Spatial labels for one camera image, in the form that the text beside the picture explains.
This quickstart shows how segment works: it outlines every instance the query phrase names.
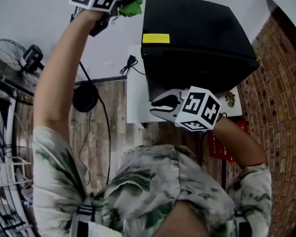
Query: black storage box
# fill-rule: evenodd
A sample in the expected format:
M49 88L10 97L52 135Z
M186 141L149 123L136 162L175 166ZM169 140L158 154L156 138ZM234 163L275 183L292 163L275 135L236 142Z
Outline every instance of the black storage box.
M149 99L191 86L213 93L232 89L259 64L229 7L203 0L146 0L144 34L169 43L142 43Z

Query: yellow label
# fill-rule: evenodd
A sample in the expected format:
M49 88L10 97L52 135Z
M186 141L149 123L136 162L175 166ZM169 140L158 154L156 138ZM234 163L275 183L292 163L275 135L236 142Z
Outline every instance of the yellow label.
M143 34L143 43L170 43L169 34Z

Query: forearm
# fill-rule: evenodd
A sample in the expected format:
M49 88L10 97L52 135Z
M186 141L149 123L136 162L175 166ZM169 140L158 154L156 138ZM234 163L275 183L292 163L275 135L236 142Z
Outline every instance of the forearm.
M48 126L68 138L74 81L94 22L79 14L60 37L39 79L34 99L34 126Z
M213 133L232 153L241 168L268 164L263 148L241 128L227 118L221 118L215 125Z

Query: shirt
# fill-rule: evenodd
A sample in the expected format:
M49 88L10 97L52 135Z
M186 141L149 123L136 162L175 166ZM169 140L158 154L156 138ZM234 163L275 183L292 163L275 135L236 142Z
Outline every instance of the shirt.
M59 133L36 127L33 152L33 205L42 236L81 236L83 222L89 231L102 228L91 224L110 228L111 236L152 236L177 200L191 202L210 236L237 237L242 221L252 236L268 234L271 174L265 164L245 167L226 192L180 149L139 146L124 153L109 185L87 196L85 170Z

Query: black round object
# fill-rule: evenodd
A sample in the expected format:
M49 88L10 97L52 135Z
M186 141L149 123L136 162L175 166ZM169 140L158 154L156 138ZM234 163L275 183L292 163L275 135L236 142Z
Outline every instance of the black round object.
M98 99L98 89L87 82L74 90L73 106L78 112L87 113L95 107Z

